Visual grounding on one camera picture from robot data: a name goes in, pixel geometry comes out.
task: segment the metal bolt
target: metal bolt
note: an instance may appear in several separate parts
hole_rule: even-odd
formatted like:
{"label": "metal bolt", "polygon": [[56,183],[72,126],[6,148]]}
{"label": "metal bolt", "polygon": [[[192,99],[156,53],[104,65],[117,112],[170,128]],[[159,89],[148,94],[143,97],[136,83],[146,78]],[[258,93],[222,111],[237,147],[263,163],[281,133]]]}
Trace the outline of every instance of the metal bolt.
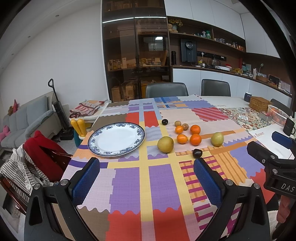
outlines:
{"label": "metal bolt", "polygon": [[35,184],[35,185],[34,185],[34,189],[36,189],[36,190],[37,190],[37,189],[39,189],[39,188],[40,188],[40,186],[41,186],[41,185],[40,185],[39,183],[37,183],[37,184]]}
{"label": "metal bolt", "polygon": [[68,180],[67,180],[67,179],[63,179],[63,180],[61,180],[60,184],[61,184],[62,186],[65,186],[65,185],[68,184]]}
{"label": "metal bolt", "polygon": [[258,183],[254,183],[254,188],[260,189],[260,185]]}
{"label": "metal bolt", "polygon": [[227,184],[228,186],[232,186],[232,185],[233,185],[233,181],[230,180],[230,179],[227,179],[225,182],[226,182],[226,184]]}

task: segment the dark glass cabinet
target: dark glass cabinet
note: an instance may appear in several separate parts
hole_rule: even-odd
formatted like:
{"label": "dark glass cabinet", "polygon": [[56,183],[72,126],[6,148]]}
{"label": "dark glass cabinet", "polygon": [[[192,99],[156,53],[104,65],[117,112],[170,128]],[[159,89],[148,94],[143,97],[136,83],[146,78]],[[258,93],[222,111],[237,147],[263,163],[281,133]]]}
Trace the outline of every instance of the dark glass cabinet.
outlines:
{"label": "dark glass cabinet", "polygon": [[102,4],[110,99],[118,102],[145,98],[147,84],[170,81],[164,0],[103,0]]}

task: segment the human hand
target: human hand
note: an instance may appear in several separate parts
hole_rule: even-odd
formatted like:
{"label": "human hand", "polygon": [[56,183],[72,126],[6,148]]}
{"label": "human hand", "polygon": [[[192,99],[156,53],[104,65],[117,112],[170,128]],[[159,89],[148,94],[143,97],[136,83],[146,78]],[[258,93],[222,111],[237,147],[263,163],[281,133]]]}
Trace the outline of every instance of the human hand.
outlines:
{"label": "human hand", "polygon": [[286,196],[281,196],[281,202],[279,204],[279,211],[276,216],[276,220],[279,223],[284,223],[286,221],[286,218],[290,214],[290,209],[289,209],[289,204],[290,204],[290,198]]}

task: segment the mug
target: mug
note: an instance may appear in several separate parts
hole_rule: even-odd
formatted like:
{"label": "mug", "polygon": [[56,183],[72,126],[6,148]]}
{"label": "mug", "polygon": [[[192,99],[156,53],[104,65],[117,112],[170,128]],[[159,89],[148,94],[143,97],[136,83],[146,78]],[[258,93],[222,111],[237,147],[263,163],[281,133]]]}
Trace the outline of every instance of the mug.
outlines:
{"label": "mug", "polygon": [[244,101],[250,102],[251,96],[252,96],[252,94],[246,92],[244,95]]}
{"label": "mug", "polygon": [[296,133],[296,129],[294,127],[295,123],[291,119],[287,118],[283,132],[287,135],[294,135]]}

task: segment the sofa armrest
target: sofa armrest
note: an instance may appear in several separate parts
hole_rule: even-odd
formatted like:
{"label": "sofa armrest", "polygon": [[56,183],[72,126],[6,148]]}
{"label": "sofa armrest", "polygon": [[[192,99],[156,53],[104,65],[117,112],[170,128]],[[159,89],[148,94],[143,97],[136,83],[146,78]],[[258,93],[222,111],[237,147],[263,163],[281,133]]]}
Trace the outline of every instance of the sofa armrest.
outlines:
{"label": "sofa armrest", "polygon": [[31,134],[37,130],[37,128],[51,115],[53,114],[53,110],[46,111],[43,115],[41,115],[37,120],[35,120],[32,124],[30,124],[25,130],[25,138],[26,140],[31,137]]}

